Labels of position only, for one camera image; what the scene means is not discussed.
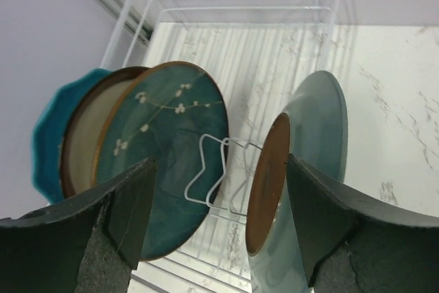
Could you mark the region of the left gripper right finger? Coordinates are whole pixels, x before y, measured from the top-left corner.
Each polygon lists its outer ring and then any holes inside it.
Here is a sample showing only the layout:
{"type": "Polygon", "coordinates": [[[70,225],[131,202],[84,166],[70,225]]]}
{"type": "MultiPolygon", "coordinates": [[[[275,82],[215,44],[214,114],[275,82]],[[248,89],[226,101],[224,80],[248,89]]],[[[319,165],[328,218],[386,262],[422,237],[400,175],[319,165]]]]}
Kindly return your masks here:
{"type": "Polygon", "coordinates": [[[339,183],[303,160],[311,199],[293,208],[315,292],[437,292],[438,218],[339,183]]]}

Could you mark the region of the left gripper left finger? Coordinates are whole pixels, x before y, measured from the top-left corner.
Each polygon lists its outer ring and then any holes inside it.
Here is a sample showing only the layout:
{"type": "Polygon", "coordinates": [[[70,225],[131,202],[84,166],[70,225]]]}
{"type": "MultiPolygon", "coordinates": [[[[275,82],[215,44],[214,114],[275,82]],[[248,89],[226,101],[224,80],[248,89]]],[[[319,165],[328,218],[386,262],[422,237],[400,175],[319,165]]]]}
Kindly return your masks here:
{"type": "Polygon", "coordinates": [[[149,222],[156,164],[20,218],[1,219],[2,292],[127,292],[149,222]]]}

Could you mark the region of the pale green ceramic plate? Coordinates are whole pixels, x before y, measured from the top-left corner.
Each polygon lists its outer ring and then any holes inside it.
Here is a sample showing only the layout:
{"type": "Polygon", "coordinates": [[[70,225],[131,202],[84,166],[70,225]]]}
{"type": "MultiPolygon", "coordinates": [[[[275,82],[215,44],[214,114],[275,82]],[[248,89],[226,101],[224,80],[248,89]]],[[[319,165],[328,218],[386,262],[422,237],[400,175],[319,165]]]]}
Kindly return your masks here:
{"type": "Polygon", "coordinates": [[[342,182],[346,171],[348,115],[332,73],[317,71],[300,83],[272,123],[252,182],[246,251],[253,292],[311,292],[302,262],[295,206],[311,194],[292,159],[303,160],[342,182]]]}

